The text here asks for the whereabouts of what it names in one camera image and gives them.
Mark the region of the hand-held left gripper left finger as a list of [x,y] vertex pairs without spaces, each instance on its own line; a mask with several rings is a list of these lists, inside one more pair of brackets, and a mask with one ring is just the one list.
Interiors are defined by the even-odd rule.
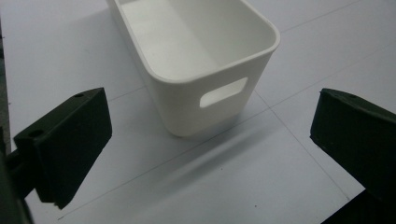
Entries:
[[103,88],[68,98],[14,137],[7,165],[18,195],[35,190],[41,202],[65,208],[111,136]]

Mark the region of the white plastic storage bin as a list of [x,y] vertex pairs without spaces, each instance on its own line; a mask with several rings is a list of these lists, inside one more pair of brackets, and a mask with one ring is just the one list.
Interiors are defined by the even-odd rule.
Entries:
[[247,0],[106,0],[166,129],[190,136],[242,111],[280,33]]

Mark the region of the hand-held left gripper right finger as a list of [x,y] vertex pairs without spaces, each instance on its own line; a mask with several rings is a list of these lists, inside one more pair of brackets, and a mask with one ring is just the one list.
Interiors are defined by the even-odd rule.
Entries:
[[396,114],[357,95],[323,89],[310,138],[379,201],[396,202]]

